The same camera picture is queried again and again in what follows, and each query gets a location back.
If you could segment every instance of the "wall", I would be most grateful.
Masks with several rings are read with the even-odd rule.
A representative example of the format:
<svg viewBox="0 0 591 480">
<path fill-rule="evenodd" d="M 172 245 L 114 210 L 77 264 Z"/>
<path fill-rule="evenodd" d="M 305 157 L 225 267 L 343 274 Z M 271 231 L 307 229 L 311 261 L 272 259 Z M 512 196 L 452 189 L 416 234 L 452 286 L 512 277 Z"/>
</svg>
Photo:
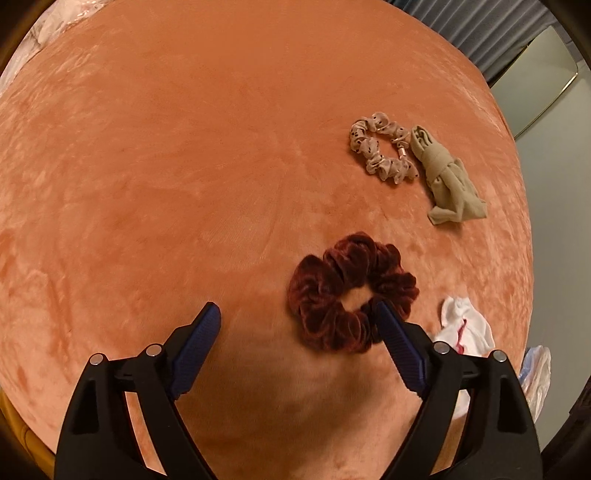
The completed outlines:
<svg viewBox="0 0 591 480">
<path fill-rule="evenodd" d="M 552 353 L 537 423 L 542 446 L 591 376 L 591 71 L 579 66 L 570 88 L 517 140 L 534 246 L 528 344 Z"/>
</svg>

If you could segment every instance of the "gray curtain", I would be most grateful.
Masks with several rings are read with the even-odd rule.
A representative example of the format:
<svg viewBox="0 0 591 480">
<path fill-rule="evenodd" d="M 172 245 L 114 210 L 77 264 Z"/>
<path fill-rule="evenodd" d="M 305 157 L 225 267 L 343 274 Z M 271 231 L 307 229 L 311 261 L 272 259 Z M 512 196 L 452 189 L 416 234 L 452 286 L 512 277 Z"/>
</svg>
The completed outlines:
<svg viewBox="0 0 591 480">
<path fill-rule="evenodd" d="M 548 26 L 558 26 L 540 0 L 387 1 L 457 47 L 487 81 Z"/>
</svg>

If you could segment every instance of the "blue gripper pad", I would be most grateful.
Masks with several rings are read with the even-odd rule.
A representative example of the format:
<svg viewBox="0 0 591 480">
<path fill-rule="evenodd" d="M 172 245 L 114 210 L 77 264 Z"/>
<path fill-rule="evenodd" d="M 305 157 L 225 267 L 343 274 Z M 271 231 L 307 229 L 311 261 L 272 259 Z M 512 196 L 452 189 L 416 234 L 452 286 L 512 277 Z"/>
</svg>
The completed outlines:
<svg viewBox="0 0 591 480">
<path fill-rule="evenodd" d="M 191 328 L 192 332 L 172 360 L 170 395 L 174 400 L 191 390 L 221 327 L 222 313 L 219 307 L 208 303 L 191 325 L 180 328 Z"/>
<path fill-rule="evenodd" d="M 430 370 L 426 347 L 431 345 L 431 340 L 419 325 L 404 323 L 383 301 L 376 305 L 374 315 L 380 337 L 386 344 L 404 385 L 423 397 L 427 391 Z"/>
</svg>

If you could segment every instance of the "burgundy velvet scrunchie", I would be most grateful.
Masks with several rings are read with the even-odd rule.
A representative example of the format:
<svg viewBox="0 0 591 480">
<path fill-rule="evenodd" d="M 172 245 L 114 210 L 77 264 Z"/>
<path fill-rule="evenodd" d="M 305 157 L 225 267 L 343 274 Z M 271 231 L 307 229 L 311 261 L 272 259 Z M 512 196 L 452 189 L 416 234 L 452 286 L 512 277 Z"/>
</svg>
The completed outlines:
<svg viewBox="0 0 591 480">
<path fill-rule="evenodd" d="M 373 298 L 355 312 L 340 302 L 350 288 L 368 283 Z M 295 269 L 287 291 L 291 311 L 301 319 L 304 341 L 322 350 L 366 352 L 380 340 L 372 319 L 376 300 L 389 300 L 407 320 L 417 298 L 416 278 L 400 266 L 393 245 L 374 242 L 363 232 L 354 233 L 329 248 L 322 259 L 306 256 Z"/>
</svg>

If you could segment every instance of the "orange velvet bedspread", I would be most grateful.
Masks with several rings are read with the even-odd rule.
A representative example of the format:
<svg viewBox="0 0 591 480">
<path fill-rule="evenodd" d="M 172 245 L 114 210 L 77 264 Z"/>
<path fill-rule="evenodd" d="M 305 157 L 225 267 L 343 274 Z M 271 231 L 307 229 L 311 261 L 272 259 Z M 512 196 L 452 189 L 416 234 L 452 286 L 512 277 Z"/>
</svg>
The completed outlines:
<svg viewBox="0 0 591 480">
<path fill-rule="evenodd" d="M 434 227 L 424 183 L 367 175 L 348 133 L 375 111 L 460 157 L 489 217 Z M 285 298 L 302 257 L 356 231 L 417 277 L 410 321 L 435 332 L 468 295 L 520 363 L 515 144 L 476 68 L 381 0 L 115 0 L 2 97 L 0 166 L 0 384 L 52 449 L 92 353 L 136 355 L 212 300 L 222 332 L 178 407 L 218 477 L 379 478 L 418 398 L 383 345 L 303 346 Z"/>
</svg>

